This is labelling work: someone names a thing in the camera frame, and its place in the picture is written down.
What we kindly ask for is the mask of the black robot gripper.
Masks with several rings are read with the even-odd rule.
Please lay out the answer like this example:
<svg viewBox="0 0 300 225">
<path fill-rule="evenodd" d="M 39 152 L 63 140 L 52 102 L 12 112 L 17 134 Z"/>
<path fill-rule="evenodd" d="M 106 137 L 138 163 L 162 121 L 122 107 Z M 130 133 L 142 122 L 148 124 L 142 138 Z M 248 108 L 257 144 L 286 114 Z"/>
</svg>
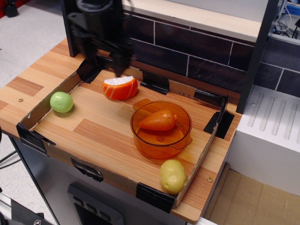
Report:
<svg viewBox="0 0 300 225">
<path fill-rule="evenodd" d="M 107 11 L 102 14 L 70 13 L 71 31 L 81 54 L 83 65 L 96 65 L 97 51 L 109 52 L 116 77 L 129 68 L 133 55 L 133 41 L 124 29 L 124 22 L 131 14 Z"/>
</svg>

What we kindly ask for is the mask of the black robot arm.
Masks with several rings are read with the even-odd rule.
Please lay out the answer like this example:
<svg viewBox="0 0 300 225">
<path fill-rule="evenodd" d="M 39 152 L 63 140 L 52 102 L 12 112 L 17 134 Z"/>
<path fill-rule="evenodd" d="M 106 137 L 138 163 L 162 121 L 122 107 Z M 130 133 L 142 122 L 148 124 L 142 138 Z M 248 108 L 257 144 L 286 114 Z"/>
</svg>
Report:
<svg viewBox="0 0 300 225">
<path fill-rule="evenodd" d="M 101 70 L 111 68 L 121 77 L 129 68 L 133 55 L 133 41 L 124 30 L 124 14 L 120 0 L 78 0 L 78 12 L 67 15 L 75 45 L 85 57 L 77 69 L 87 83 Z"/>
</svg>

